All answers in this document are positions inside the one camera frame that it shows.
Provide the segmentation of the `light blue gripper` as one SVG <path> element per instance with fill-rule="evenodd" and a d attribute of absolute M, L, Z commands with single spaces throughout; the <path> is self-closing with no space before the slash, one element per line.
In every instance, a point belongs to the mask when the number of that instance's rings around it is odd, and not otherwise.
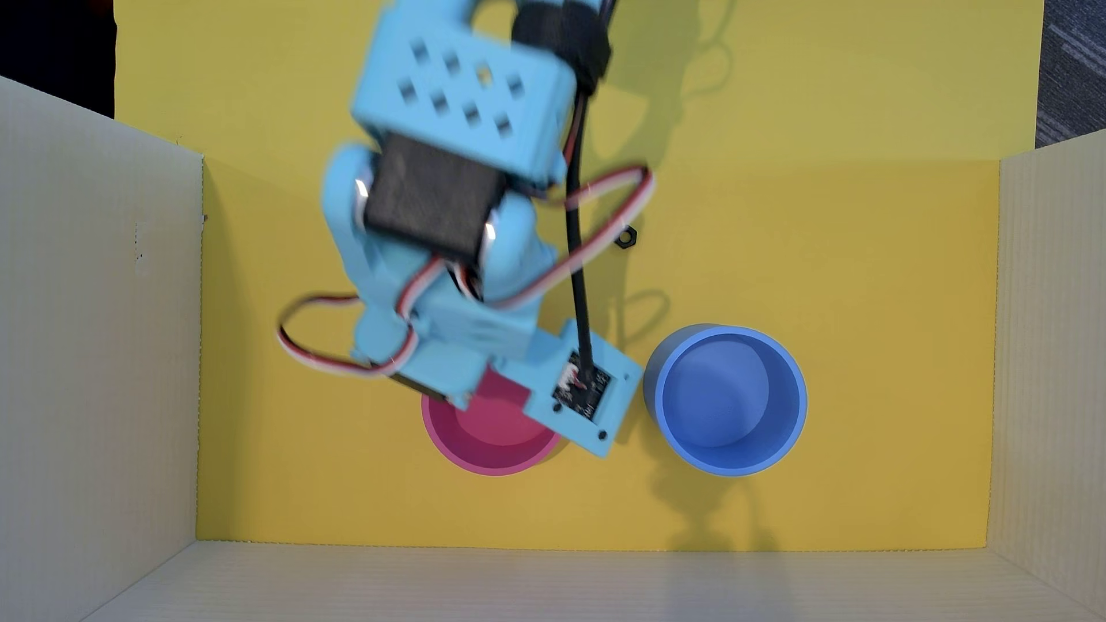
<path fill-rule="evenodd" d="M 351 276 L 364 310 L 353 330 L 351 354 L 357 363 L 385 364 L 417 336 L 403 364 L 389 372 L 357 369 L 359 380 L 395 380 L 422 393 L 466 404 L 493 359 L 525 357 L 538 328 L 540 299 L 512 309 L 465 299 L 449 276 L 417 279 L 418 296 L 408 318 L 397 308 L 410 276 Z"/>

